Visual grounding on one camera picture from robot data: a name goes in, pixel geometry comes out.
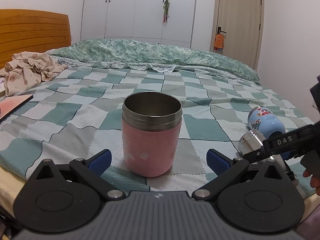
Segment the person hand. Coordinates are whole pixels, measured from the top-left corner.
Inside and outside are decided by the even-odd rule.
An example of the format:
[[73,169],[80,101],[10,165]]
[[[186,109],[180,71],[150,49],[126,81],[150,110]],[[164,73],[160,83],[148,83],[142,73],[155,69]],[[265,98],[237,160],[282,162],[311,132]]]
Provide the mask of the person hand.
[[313,174],[311,174],[308,170],[305,170],[303,172],[303,177],[308,178],[311,176],[310,179],[310,186],[316,190],[316,194],[320,196],[320,179],[315,177]]

